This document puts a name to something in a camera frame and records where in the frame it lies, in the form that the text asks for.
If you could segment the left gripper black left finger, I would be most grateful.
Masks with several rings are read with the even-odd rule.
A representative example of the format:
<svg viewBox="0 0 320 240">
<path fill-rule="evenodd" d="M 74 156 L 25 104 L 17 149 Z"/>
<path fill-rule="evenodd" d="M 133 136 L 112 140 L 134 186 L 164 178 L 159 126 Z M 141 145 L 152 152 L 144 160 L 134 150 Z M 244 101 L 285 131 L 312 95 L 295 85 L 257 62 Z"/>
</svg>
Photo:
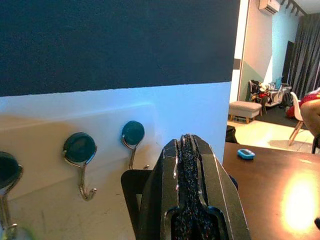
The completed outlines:
<svg viewBox="0 0 320 240">
<path fill-rule="evenodd" d="M 190 135 L 167 143 L 142 193 L 140 240 L 190 239 L 190 190 L 185 172 Z"/>
</svg>

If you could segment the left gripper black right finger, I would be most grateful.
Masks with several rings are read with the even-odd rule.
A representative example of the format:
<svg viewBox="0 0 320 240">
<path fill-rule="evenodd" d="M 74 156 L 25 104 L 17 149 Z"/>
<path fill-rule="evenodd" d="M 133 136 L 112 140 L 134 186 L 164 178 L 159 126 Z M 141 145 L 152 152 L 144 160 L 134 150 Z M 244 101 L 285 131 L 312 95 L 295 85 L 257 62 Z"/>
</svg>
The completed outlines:
<svg viewBox="0 0 320 240">
<path fill-rule="evenodd" d="M 249 240 L 250 230 L 236 185 L 211 146 L 195 134 L 189 139 L 198 154 L 198 197 L 220 240 Z"/>
</svg>

